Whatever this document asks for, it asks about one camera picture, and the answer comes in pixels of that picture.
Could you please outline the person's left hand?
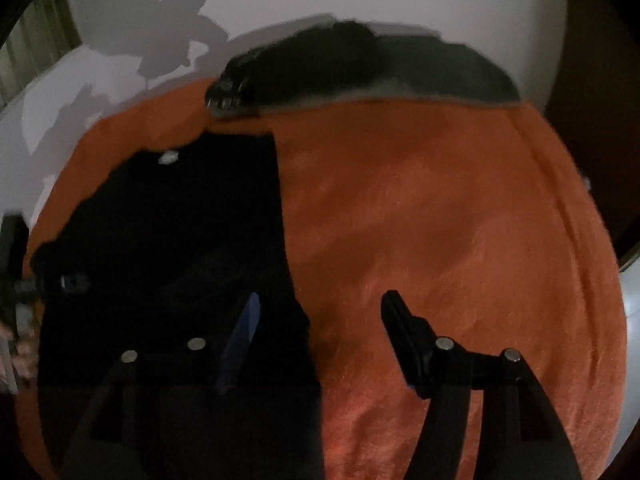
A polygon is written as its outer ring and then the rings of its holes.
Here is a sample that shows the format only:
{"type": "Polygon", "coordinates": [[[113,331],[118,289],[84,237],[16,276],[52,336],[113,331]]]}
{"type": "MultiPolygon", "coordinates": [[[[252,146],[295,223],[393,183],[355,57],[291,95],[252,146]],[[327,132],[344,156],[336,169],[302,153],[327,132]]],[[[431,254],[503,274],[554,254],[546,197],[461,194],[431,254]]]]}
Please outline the person's left hand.
{"type": "Polygon", "coordinates": [[[18,339],[13,337],[12,330],[6,324],[1,324],[1,337],[7,341],[13,341],[15,350],[12,353],[12,367],[18,377],[25,382],[31,382],[38,373],[38,347],[39,347],[40,324],[38,321],[32,322],[28,332],[18,339]]]}

